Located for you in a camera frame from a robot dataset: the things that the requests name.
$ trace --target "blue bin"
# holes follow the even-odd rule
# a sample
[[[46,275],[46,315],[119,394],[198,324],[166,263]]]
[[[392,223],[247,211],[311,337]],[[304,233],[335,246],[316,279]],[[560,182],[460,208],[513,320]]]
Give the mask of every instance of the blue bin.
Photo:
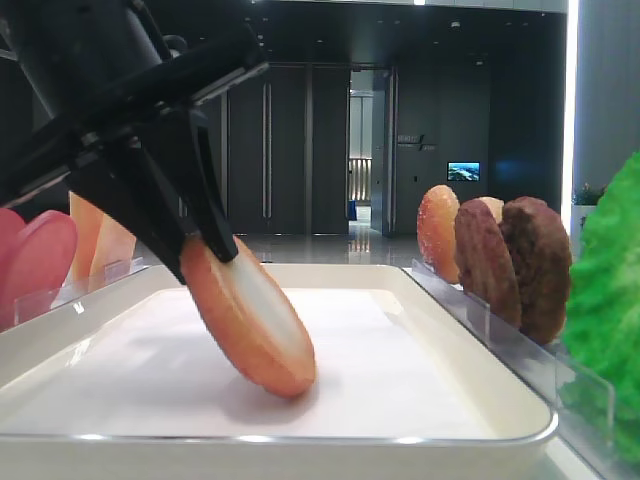
[[[349,200],[349,221],[350,222],[355,222],[356,220],[358,220],[358,212],[356,210],[356,201],[355,200]]]

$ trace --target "tiled floor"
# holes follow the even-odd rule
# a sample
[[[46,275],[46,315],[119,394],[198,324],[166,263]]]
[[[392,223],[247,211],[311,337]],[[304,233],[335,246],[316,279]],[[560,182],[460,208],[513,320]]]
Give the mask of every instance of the tiled floor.
[[[242,240],[262,262],[348,263],[410,267],[420,258],[414,236],[385,238],[370,228],[370,210],[358,207],[358,221],[351,222],[348,235],[247,235]],[[138,249],[145,263],[157,260]]]

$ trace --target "dark brown patty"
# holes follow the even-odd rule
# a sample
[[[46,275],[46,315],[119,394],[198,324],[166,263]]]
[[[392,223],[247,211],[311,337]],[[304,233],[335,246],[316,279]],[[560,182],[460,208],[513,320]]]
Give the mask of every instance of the dark brown patty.
[[[520,327],[520,295],[509,251],[489,207],[478,199],[460,207],[455,221],[456,263],[465,291],[482,298],[491,311]]]
[[[542,200],[522,197],[502,210],[522,302],[521,331],[540,344],[562,330],[569,299],[571,249],[560,215]]]

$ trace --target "white tray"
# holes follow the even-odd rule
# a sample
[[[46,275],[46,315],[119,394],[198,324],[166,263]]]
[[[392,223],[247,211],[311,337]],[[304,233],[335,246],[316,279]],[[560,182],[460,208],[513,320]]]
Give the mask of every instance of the white tray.
[[[530,476],[556,413],[409,275],[267,268],[316,347],[308,395],[241,378],[149,268],[0,335],[0,478]]]

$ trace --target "tv screen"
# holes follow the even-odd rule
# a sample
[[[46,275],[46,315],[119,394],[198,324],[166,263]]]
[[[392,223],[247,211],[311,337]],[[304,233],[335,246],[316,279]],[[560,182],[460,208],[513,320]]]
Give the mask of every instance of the tv screen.
[[[450,163],[447,180],[450,182],[477,182],[480,180],[480,164]]]

